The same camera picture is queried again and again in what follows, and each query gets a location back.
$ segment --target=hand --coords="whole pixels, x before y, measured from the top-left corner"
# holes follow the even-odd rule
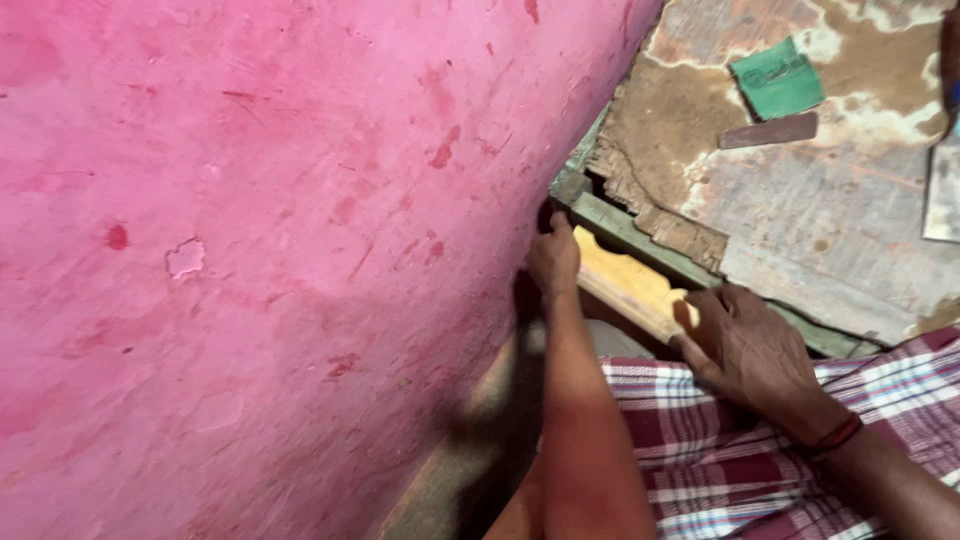
[[[800,332],[750,290],[736,285],[691,293],[700,327],[674,337],[696,379],[812,446],[849,412],[817,382]]]
[[[561,211],[550,217],[553,233],[538,234],[527,252],[527,269],[544,299],[577,291],[580,271],[580,246],[573,238],[573,228]]]

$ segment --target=pink wall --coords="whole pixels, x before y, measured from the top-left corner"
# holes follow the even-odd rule
[[[371,535],[656,3],[3,2],[0,538]]]

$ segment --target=plaid cloth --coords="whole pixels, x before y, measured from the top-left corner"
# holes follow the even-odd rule
[[[602,360],[666,538],[843,539],[885,532],[836,497],[778,430],[714,399],[676,362]],[[814,362],[827,392],[954,488],[960,481],[960,327],[890,353]]]

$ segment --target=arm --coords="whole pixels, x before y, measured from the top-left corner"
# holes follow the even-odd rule
[[[808,448],[850,418],[817,382],[800,333],[757,295],[727,285],[690,294],[687,301],[700,310],[701,327],[693,339],[674,339],[704,385]],[[960,494],[869,428],[817,459],[829,479],[899,538],[946,540],[960,530]]]
[[[540,453],[546,536],[652,539],[656,525],[633,443],[580,310],[580,251],[562,213],[550,224],[554,232],[535,238],[527,255],[547,327]]]

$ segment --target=yellow wooden piece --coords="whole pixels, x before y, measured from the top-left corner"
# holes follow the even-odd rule
[[[684,331],[675,319],[676,310],[688,313],[690,325],[696,328],[699,314],[683,302],[685,289],[672,288],[667,278],[635,258],[601,248],[582,227],[574,229],[573,235],[580,246],[577,283],[587,292],[663,343]]]

